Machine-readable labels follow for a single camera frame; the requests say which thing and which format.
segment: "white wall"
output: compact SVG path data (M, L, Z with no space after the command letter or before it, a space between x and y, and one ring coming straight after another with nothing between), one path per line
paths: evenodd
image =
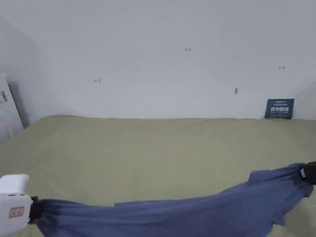
M40 78L25 79L44 90L30 122L259 119L273 98L295 98L294 118L316 119L315 10L313 0L11 0L0 15L40 58Z

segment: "sign with text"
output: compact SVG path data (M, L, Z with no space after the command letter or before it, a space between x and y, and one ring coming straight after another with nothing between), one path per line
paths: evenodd
M268 99L265 118L291 119L294 99Z

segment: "blue towel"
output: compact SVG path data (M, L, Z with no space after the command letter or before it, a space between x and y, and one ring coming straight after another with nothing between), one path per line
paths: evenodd
M311 195L313 185L300 177L302 165L253 171L246 183L207 197L114 207L47 199L37 225L46 237L263 237Z

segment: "mattress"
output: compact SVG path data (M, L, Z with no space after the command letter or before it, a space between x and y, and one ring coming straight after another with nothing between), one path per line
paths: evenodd
M252 170L316 160L316 121L45 117L0 144L0 175L27 192L85 204L193 198L245 182ZM316 236L316 198L270 236ZM17 236L41 236L29 226Z

